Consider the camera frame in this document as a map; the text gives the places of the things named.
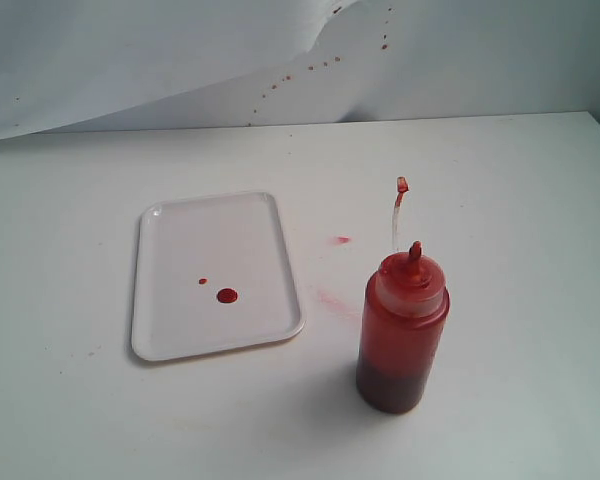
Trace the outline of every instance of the white tabletop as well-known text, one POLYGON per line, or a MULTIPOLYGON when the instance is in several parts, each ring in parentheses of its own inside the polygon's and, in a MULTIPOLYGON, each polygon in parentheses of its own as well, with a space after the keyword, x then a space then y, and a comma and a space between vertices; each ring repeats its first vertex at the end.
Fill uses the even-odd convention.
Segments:
POLYGON ((586 113, 0 142, 0 479, 600 478, 600 127, 586 113), (451 313, 422 403, 372 410, 364 286, 403 242, 451 313), (129 348, 138 219, 278 200, 305 329, 166 365, 129 348), (335 236, 350 243, 338 245, 335 236))

